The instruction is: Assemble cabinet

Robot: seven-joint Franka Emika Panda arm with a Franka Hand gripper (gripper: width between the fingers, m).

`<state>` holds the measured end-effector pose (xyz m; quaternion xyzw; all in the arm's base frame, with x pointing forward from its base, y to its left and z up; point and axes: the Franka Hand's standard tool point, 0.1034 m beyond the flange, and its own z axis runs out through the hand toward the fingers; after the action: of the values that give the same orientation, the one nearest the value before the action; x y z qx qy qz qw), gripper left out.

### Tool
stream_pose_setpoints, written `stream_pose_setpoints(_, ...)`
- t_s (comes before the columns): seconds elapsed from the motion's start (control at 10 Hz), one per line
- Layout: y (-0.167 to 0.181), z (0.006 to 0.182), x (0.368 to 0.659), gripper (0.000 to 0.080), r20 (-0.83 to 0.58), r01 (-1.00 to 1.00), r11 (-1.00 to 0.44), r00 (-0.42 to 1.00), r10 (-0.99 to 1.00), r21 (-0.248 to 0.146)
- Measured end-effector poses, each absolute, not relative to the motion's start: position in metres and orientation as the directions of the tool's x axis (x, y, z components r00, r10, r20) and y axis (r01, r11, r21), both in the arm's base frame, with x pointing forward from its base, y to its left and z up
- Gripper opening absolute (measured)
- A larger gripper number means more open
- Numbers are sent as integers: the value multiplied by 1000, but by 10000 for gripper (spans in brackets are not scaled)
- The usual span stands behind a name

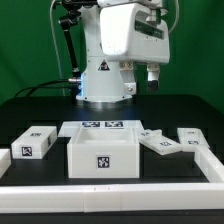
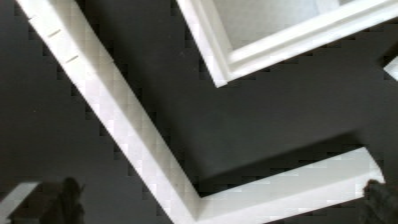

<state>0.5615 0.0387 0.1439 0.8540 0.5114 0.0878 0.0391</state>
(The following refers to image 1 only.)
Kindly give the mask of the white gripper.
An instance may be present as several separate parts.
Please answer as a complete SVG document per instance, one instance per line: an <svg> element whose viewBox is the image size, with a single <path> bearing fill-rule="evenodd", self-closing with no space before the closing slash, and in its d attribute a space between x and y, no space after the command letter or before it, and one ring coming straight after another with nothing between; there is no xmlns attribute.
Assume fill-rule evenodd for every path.
<svg viewBox="0 0 224 224"><path fill-rule="evenodd" d="M168 27L164 20L152 24L152 10L139 3L105 7L100 12L101 46L109 61L126 61L119 64L125 92L134 95L137 84L134 63L169 62ZM159 89L160 66L147 65L147 88Z"/></svg>

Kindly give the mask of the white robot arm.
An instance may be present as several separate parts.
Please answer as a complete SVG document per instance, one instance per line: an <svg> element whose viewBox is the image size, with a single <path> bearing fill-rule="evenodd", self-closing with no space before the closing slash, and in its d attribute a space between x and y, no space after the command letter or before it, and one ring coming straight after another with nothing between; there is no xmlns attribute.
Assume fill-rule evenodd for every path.
<svg viewBox="0 0 224 224"><path fill-rule="evenodd" d="M116 104L137 93L135 66L147 69L146 87L156 91L160 66L170 59L169 31L161 15L167 0L97 0L81 9L87 67L77 99Z"/></svg>

